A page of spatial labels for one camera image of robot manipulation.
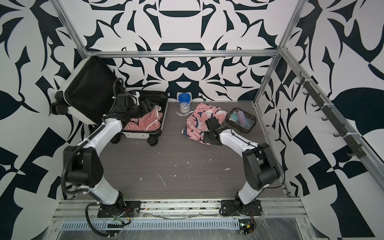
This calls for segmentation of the red white striped cloth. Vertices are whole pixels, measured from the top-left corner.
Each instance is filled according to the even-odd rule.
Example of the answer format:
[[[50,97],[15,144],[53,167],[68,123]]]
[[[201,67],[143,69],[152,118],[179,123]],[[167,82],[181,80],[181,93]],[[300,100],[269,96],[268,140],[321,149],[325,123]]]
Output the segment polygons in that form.
[[[162,126],[162,119],[164,113],[161,112],[162,107],[156,105],[154,109],[138,119],[131,119],[125,126],[125,132],[140,132],[149,133],[158,130]]]

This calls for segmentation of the pink patterned shorts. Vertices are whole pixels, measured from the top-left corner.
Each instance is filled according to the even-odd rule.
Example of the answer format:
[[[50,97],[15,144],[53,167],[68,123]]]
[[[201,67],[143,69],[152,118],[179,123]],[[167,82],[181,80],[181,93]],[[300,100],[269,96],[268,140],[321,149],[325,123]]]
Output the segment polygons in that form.
[[[204,144],[204,132],[208,131],[206,120],[215,117],[222,124],[227,117],[228,112],[220,107],[215,107],[200,103],[195,111],[187,118],[186,125],[182,129],[182,134],[194,141]]]

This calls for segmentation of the clear toiletry pouch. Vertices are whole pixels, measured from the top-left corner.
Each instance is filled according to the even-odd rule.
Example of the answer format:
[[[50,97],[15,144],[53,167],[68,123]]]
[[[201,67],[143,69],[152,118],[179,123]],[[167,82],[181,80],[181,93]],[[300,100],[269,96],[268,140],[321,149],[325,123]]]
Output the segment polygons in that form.
[[[234,108],[227,115],[226,122],[242,133],[248,134],[257,124],[257,118],[240,108]]]

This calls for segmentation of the clear bottle blue cap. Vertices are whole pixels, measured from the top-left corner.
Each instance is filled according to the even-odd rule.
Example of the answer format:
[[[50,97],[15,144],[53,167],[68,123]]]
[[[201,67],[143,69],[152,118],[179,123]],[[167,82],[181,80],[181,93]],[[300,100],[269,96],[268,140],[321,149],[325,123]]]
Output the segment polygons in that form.
[[[190,93],[181,93],[178,95],[177,100],[180,105],[180,111],[177,112],[177,115],[181,117],[185,117],[190,114],[190,103],[191,103],[191,95]]]

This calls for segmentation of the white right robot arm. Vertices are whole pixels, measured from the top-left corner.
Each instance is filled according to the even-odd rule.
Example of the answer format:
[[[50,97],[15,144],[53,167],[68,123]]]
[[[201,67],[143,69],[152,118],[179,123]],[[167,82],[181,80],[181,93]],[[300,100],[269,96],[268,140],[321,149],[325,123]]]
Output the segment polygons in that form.
[[[243,158],[246,182],[235,195],[238,208],[251,204],[264,189],[283,176],[283,167],[268,144],[258,144],[242,137],[233,129],[220,124],[215,117],[205,123],[208,130],[204,132],[204,143],[227,146]]]

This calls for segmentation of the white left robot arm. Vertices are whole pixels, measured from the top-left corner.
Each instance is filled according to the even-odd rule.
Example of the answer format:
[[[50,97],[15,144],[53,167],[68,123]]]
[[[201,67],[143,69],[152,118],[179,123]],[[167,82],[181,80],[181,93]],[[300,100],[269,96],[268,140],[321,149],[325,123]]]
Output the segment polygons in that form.
[[[113,96],[101,125],[77,146],[65,148],[61,177],[64,193],[89,194],[103,208],[122,210],[123,195],[105,179],[100,154],[108,143],[118,142],[122,136],[144,138],[155,146],[162,133],[168,98],[160,91],[129,91]]]

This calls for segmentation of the white suitcase black lining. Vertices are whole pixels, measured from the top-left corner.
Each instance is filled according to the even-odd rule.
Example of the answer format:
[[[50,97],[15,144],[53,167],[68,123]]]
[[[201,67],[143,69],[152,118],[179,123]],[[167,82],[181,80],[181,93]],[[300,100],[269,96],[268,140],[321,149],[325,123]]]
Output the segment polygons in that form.
[[[116,77],[101,58],[86,58],[80,61],[56,92],[50,112],[53,115],[72,116],[97,127],[111,108],[113,96],[127,92],[124,80]]]

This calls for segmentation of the small green circuit board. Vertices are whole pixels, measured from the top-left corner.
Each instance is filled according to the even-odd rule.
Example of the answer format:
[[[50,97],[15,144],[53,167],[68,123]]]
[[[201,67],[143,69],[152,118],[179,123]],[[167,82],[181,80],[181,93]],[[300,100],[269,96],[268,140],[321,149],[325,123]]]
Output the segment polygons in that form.
[[[240,219],[239,220],[239,233],[242,235],[249,235],[256,229],[254,219]]]

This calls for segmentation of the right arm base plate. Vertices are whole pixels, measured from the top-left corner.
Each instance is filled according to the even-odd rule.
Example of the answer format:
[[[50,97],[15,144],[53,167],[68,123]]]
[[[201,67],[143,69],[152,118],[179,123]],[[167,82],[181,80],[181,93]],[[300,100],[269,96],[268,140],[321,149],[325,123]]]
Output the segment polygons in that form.
[[[259,200],[254,200],[247,205],[243,205],[242,202],[238,200],[221,200],[219,209],[220,215],[230,217],[241,215],[261,216],[262,212],[263,209]]]

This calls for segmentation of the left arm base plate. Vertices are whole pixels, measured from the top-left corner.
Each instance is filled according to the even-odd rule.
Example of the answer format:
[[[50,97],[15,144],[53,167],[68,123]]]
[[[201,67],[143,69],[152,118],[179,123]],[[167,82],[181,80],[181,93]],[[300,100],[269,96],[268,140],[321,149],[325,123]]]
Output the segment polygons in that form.
[[[141,201],[124,201],[121,207],[117,205],[100,205],[98,218],[130,218],[140,213]]]

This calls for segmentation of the black wall hook rack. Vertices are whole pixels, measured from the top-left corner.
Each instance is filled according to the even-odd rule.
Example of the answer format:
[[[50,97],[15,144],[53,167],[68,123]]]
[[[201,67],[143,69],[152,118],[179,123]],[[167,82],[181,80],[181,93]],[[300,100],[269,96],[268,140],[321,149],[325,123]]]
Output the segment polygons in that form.
[[[347,121],[344,120],[340,111],[331,103],[331,100],[318,87],[316,82],[313,79],[305,78],[303,73],[300,72],[300,81],[297,84],[302,85],[306,89],[304,95],[311,96],[315,101],[312,106],[323,112],[325,117],[322,120],[325,122],[329,121],[336,129],[337,133],[333,134],[333,136],[335,138],[342,138],[347,146],[349,146],[351,152],[348,153],[348,156],[359,159],[365,157],[367,153],[363,149],[362,141],[359,140],[359,134],[347,125]]]

